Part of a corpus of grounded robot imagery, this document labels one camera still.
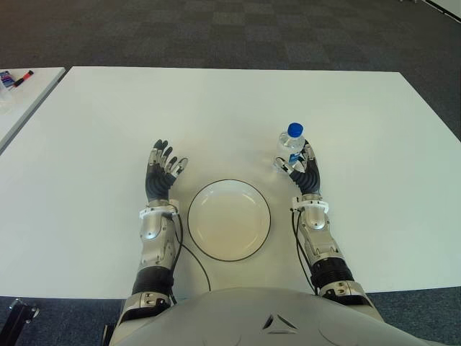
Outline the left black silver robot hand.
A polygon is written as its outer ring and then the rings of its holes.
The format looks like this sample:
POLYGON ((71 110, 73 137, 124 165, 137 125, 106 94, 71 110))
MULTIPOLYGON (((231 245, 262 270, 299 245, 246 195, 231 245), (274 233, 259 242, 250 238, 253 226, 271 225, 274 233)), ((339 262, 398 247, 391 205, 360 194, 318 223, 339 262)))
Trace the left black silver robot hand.
POLYGON ((151 149, 145 179, 148 202, 168 200, 169 190, 188 164, 188 158, 170 157, 172 151, 169 142, 161 139, 158 139, 151 149))

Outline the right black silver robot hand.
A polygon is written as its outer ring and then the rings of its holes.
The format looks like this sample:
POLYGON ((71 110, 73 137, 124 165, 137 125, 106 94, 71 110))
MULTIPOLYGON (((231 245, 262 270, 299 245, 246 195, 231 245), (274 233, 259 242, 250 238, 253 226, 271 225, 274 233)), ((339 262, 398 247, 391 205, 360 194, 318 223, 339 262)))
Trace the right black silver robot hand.
POLYGON ((290 165, 279 156, 274 163, 298 186, 302 195, 320 194, 321 176, 313 148, 307 140, 295 164, 290 165))

